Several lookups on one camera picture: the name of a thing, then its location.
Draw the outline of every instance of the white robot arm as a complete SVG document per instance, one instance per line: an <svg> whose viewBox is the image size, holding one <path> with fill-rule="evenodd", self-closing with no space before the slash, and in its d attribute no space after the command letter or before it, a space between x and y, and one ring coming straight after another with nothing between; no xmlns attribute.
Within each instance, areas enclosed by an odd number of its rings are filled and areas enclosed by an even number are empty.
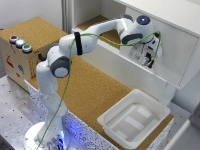
<svg viewBox="0 0 200 150"><path fill-rule="evenodd" d="M109 21L101 22L90 26L87 30L81 32L93 33L100 35L101 33L116 29L122 44L134 43L153 32L152 22L147 16L139 16L134 22L129 15L121 15ZM39 84L41 100L48 109L45 125L37 134L37 139L41 141L47 126L58 108L60 98L56 94L58 89L57 78L66 77L69 73L70 46L75 35L70 34L62 37L58 46L50 48L47 53L47 59L37 65L36 77ZM80 36L72 45L71 57L79 55L78 53L89 53L96 47L98 37L94 35ZM159 40L151 35L142 41L156 53ZM162 55L162 47L159 45L157 56ZM42 145L47 145L62 130L61 117L66 113L67 107L62 103L51 127L42 141Z"/></svg>

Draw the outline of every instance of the cork surface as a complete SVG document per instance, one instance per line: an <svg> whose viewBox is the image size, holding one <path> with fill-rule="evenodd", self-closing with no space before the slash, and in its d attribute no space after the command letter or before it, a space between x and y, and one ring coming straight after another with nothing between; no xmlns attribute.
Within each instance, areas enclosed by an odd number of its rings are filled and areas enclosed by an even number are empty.
<svg viewBox="0 0 200 150"><path fill-rule="evenodd" d="M93 19L91 19L89 21L86 21L86 22L78 25L77 27L82 29L82 30L86 30L89 26L94 25L94 24L96 24L98 22L106 21L106 20L108 20L108 18L103 17L103 16L97 16L97 17L95 17L95 18L93 18ZM118 35L116 30L111 30L111 31L102 33L101 36L104 36L105 38L107 38L107 39L109 39L109 40L111 40L111 41L113 41L115 43L118 43L118 44L121 43L121 40L120 40L119 35ZM101 39L101 40L105 41L106 43L112 45L113 47L115 47L117 49L120 49L120 46L114 45L114 44L112 44L112 43L110 43L110 42L108 42L108 41L106 41L104 39Z"/></svg>
<svg viewBox="0 0 200 150"><path fill-rule="evenodd" d="M67 33L42 18L35 17L0 31L0 37L8 43L12 35L17 35L20 39L24 39L26 44L32 46L34 52L56 42Z"/></svg>
<svg viewBox="0 0 200 150"><path fill-rule="evenodd" d="M38 89L36 78L29 82ZM66 83L67 77L58 79L60 97ZM68 109L120 150L123 148L105 134L97 118L130 92L131 89L78 56L72 58L70 83L64 97ZM172 119L173 116L169 115L136 150L145 150Z"/></svg>

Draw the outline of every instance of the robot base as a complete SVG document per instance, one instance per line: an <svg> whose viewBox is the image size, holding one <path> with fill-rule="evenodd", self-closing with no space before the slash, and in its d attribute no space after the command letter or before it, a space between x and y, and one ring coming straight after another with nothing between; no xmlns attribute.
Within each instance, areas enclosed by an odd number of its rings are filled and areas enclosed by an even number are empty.
<svg viewBox="0 0 200 150"><path fill-rule="evenodd" d="M25 134L24 137L24 149L25 150L49 150L49 148L46 146L40 146L40 148L37 149L39 145L39 141L35 140L35 137L37 136L38 132L44 125L44 122L40 122L38 124L35 124L32 126ZM65 144L69 145L70 139L65 139Z"/></svg>

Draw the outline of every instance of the plastic tray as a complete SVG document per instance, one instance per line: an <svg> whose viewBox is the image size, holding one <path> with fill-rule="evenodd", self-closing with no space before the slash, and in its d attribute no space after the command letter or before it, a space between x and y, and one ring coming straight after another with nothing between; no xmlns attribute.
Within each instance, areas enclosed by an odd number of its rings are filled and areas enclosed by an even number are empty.
<svg viewBox="0 0 200 150"><path fill-rule="evenodd" d="M105 133L118 144L126 149L135 149L169 113L169 108L136 89L97 120Z"/></svg>

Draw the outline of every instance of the white wall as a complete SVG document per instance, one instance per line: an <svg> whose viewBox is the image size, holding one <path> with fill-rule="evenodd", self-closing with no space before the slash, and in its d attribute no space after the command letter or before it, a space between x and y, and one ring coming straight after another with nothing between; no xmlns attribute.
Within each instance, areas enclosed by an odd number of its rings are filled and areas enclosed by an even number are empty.
<svg viewBox="0 0 200 150"><path fill-rule="evenodd" d="M39 16L62 29L61 0L0 0L0 28Z"/></svg>
<svg viewBox="0 0 200 150"><path fill-rule="evenodd" d="M200 72L183 89L178 90L173 102L192 112L200 102Z"/></svg>

